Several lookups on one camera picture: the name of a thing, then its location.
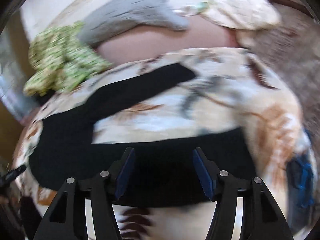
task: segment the gray cloth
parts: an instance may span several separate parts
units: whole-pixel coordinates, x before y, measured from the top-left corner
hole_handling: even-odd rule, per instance
[[[186,30],[188,21],[174,14],[167,0],[112,0],[84,19],[78,34],[81,42],[97,47],[101,42],[123,33],[138,24]]]

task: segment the blue gripper pad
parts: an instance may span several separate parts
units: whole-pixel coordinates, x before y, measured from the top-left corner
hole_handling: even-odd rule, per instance
[[[131,176],[131,173],[133,172],[135,160],[136,160],[135,151],[134,149],[131,149],[117,178],[116,192],[115,192],[116,200],[118,200],[127,189],[127,184]]]
[[[216,181],[212,181],[207,168],[204,166],[204,163],[196,149],[193,150],[192,162],[200,180],[204,194],[212,201],[214,196],[214,189],[216,188]]]

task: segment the crumpled green garment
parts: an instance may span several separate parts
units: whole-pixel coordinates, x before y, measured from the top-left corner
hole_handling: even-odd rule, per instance
[[[43,96],[49,89],[70,92],[82,81],[110,68],[111,63],[78,40],[76,35],[82,25],[76,22],[49,28],[35,37],[29,49],[29,61],[36,74],[26,82],[25,95]]]

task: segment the metal screw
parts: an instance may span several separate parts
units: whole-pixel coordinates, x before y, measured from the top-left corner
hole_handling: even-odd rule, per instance
[[[255,182],[255,183],[261,183],[262,182],[262,179],[260,179],[259,177],[254,177],[253,178],[253,181]]]
[[[108,176],[109,175],[109,172],[108,171],[102,171],[102,172],[100,172],[100,176],[101,177],[106,177],[106,176]]]
[[[67,183],[68,183],[68,184],[72,184],[72,183],[74,183],[74,182],[75,182],[75,178],[73,178],[73,177],[67,179]]]
[[[222,177],[226,177],[229,175],[229,172],[227,171],[220,171],[219,174],[222,176]]]

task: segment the floral bedspread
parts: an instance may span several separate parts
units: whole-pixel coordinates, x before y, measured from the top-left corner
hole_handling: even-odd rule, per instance
[[[42,119],[84,103],[101,86],[176,62],[190,68],[197,77],[100,120],[95,124],[93,143],[186,138],[241,126],[258,176],[264,180],[287,216],[286,161],[309,151],[317,178],[316,162],[301,125],[302,110],[296,96],[272,70],[246,49],[183,49],[154,59],[120,65],[92,77],[72,92],[56,93],[31,122],[15,166],[28,161],[28,155],[32,154],[41,135]],[[39,186],[30,170],[17,179],[17,184],[25,195],[33,197],[41,215],[44,215],[55,192]],[[241,203],[239,198],[233,233],[235,239],[237,236],[239,239],[240,234]],[[87,217],[90,218],[90,201],[86,205]],[[125,207],[113,208],[116,218],[119,218],[119,212]],[[150,229],[151,238],[180,239],[178,234],[183,231],[183,239],[204,239],[214,208],[215,203],[202,203],[187,211],[181,208],[154,209],[152,219],[156,226]],[[174,230],[177,226],[180,227],[179,233]],[[88,222],[87,227],[89,237],[95,239],[92,223]]]

